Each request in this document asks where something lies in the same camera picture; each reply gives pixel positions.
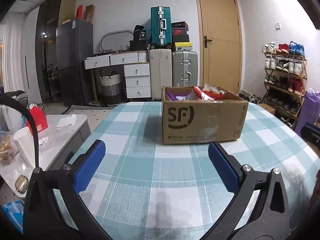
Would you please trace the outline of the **right hand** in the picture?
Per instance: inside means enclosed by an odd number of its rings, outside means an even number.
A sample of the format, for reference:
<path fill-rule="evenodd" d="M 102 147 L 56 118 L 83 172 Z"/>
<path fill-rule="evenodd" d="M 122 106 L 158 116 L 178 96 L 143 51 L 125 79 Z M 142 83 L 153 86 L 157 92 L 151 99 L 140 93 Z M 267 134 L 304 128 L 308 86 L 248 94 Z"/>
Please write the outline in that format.
<path fill-rule="evenodd" d="M 315 204 L 316 200 L 319 197 L 319 193 L 320 193 L 320 170 L 318 170 L 316 175 L 315 187 L 313 188 L 313 193 L 310 198 L 310 207 L 312 207 Z"/>

